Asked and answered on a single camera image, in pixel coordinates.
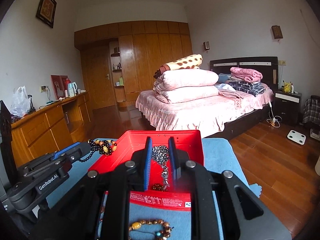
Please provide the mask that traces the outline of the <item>folded pink towel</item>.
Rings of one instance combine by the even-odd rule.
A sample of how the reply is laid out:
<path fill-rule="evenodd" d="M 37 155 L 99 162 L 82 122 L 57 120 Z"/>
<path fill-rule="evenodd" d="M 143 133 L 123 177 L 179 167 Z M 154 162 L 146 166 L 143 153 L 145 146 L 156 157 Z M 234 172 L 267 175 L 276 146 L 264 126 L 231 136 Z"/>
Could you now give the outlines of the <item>folded pink towel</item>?
<path fill-rule="evenodd" d="M 232 77 L 249 83 L 260 82 L 263 78 L 263 75 L 255 69 L 232 67 L 230 72 Z"/>

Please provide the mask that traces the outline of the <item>black bedside table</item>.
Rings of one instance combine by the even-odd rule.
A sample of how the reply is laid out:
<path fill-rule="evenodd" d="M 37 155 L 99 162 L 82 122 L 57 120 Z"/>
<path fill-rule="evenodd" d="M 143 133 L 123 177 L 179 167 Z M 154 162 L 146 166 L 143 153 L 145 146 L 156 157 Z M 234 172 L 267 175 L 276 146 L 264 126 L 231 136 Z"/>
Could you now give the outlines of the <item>black bedside table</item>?
<path fill-rule="evenodd" d="M 301 101 L 301 93 L 284 93 L 278 90 L 274 93 L 273 113 L 281 117 L 282 123 L 295 126 L 298 124 Z"/>

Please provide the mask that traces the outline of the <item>white plastic bag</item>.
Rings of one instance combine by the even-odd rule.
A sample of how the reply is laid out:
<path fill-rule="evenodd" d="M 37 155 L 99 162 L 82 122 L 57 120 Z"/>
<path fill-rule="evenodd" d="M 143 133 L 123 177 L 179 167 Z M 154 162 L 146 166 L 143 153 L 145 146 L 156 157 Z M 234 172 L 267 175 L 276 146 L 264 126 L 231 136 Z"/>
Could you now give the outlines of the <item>white plastic bag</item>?
<path fill-rule="evenodd" d="M 20 118 L 24 117 L 31 108 L 30 99 L 28 98 L 25 86 L 18 87 L 14 90 L 10 106 L 10 113 Z"/>

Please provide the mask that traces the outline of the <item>white electric kettle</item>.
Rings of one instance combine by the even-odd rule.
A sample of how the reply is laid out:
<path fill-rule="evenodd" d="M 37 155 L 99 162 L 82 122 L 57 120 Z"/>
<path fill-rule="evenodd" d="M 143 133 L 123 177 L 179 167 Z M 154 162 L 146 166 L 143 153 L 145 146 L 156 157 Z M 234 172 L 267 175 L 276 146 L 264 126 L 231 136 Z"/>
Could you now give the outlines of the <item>white electric kettle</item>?
<path fill-rule="evenodd" d="M 78 89 L 78 86 L 77 86 L 76 82 L 70 82 L 68 84 L 68 95 L 69 95 L 69 97 L 76 96 L 77 89 Z"/>

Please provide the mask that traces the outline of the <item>dark wooden headboard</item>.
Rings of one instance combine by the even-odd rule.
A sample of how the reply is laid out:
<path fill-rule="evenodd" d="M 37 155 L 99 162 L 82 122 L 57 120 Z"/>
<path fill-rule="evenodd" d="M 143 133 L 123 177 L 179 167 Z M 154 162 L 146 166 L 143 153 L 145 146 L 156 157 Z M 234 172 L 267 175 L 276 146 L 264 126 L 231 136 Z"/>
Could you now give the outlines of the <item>dark wooden headboard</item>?
<path fill-rule="evenodd" d="M 231 67 L 255 69 L 263 75 L 262 83 L 273 91 L 278 89 L 278 58 L 275 56 L 238 57 L 212 60 L 209 69 L 216 74 L 230 74 Z"/>

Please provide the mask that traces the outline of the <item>black bead necklace amber beads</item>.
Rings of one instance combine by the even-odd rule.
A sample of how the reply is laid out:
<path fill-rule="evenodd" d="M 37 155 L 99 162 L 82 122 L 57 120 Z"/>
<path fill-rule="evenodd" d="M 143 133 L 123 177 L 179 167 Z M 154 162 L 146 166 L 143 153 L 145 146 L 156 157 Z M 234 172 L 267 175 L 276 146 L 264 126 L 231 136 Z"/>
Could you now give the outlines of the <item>black bead necklace amber beads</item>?
<path fill-rule="evenodd" d="M 91 159 L 95 152 L 98 152 L 100 155 L 111 156 L 117 149 L 117 143 L 114 140 L 89 139 L 87 142 L 90 146 L 90 152 L 84 159 L 79 159 L 81 163 L 87 162 Z"/>

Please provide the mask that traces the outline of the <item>plaid bag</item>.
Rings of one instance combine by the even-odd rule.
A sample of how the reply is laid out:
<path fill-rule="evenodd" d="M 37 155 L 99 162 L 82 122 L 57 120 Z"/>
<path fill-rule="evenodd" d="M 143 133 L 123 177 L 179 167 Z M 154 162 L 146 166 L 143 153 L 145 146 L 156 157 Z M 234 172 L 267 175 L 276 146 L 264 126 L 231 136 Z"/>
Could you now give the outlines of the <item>plaid bag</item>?
<path fill-rule="evenodd" d="M 320 102 L 319 96 L 312 95 L 304 104 L 303 123 L 311 122 L 319 125 L 320 122 Z"/>

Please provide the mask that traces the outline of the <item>small wall switch box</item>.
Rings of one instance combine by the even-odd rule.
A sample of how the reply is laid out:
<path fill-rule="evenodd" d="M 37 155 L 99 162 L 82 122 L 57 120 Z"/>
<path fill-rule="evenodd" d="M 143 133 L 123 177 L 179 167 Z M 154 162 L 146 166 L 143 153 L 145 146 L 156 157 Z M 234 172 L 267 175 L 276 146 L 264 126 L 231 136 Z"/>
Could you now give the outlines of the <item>small wall switch box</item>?
<path fill-rule="evenodd" d="M 203 42 L 203 49 L 204 49 L 205 51 L 210 50 L 210 45 L 209 45 L 209 42 L 208 42 L 208 41 Z"/>

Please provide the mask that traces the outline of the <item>folded pink quilts stack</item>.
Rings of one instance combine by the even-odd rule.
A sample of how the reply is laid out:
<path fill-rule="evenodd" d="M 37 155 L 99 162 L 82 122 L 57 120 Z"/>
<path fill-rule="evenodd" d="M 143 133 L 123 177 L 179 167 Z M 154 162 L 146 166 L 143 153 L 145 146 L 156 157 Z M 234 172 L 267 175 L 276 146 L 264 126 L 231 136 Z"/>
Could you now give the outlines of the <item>folded pink quilts stack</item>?
<path fill-rule="evenodd" d="M 219 76 L 202 69 L 180 69 L 164 72 L 153 84 L 155 97 L 167 104 L 183 103 L 216 96 Z"/>

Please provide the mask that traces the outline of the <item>brown wall ornament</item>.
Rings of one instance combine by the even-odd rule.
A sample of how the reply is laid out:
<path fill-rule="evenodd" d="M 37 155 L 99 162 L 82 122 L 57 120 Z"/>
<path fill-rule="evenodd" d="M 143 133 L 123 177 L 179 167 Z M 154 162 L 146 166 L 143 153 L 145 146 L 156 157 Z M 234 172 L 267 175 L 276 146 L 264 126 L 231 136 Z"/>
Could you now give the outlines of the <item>brown wall ornament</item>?
<path fill-rule="evenodd" d="M 271 27 L 273 38 L 275 40 L 281 40 L 283 38 L 283 34 L 279 25 L 273 25 Z"/>

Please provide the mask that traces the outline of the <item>yellow pikachu plush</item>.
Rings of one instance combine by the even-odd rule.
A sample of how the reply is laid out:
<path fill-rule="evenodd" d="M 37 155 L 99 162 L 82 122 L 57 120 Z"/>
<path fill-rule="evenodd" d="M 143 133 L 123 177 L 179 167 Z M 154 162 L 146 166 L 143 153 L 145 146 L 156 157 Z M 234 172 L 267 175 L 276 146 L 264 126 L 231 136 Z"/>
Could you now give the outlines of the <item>yellow pikachu plush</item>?
<path fill-rule="evenodd" d="M 284 93 L 292 93 L 292 82 L 283 81 L 283 92 Z"/>

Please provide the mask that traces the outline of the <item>red metal tin box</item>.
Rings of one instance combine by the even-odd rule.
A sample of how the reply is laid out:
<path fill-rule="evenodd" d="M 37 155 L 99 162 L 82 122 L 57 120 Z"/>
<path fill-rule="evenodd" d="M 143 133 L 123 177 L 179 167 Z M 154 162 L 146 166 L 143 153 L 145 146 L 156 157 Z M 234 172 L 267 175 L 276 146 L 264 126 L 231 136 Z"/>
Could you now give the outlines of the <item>red metal tin box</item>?
<path fill-rule="evenodd" d="M 113 171 L 119 164 L 130 160 L 134 152 L 143 149 L 147 137 L 152 139 L 149 187 L 144 192 L 132 191 L 130 203 L 165 210 L 190 211 L 190 194 L 174 189 L 168 141 L 174 137 L 178 150 L 188 154 L 190 160 L 203 165 L 204 153 L 198 130 L 127 131 L 116 140 L 116 152 L 111 156 L 100 157 L 88 170 L 98 174 Z"/>

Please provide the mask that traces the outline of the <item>wooden sideboard cabinet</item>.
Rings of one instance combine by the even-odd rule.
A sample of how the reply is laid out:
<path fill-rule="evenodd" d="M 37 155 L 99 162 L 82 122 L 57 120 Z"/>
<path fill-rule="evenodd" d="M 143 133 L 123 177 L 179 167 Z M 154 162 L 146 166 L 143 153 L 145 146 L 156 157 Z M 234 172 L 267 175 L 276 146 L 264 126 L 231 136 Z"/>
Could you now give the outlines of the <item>wooden sideboard cabinet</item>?
<path fill-rule="evenodd" d="M 88 92 L 52 103 L 23 117 L 11 125 L 16 166 L 87 140 L 93 126 Z"/>

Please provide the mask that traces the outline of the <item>framed wall picture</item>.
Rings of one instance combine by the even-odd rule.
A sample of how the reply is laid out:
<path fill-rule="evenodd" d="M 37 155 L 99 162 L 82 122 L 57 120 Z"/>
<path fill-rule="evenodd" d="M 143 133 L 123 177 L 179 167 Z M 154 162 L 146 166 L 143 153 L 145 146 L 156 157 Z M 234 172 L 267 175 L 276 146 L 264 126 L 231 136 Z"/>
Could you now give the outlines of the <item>framed wall picture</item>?
<path fill-rule="evenodd" d="M 57 2 L 55 0 L 40 0 L 36 12 L 36 18 L 53 28 L 56 5 Z"/>

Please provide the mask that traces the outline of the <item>white bathroom scale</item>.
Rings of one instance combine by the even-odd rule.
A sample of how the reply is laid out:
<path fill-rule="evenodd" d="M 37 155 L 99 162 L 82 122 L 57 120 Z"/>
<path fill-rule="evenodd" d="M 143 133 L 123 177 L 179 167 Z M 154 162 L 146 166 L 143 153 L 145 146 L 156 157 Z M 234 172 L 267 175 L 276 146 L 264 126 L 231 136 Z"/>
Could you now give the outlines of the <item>white bathroom scale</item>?
<path fill-rule="evenodd" d="M 306 141 L 306 136 L 304 134 L 294 130 L 289 131 L 287 138 L 299 145 L 304 145 Z"/>

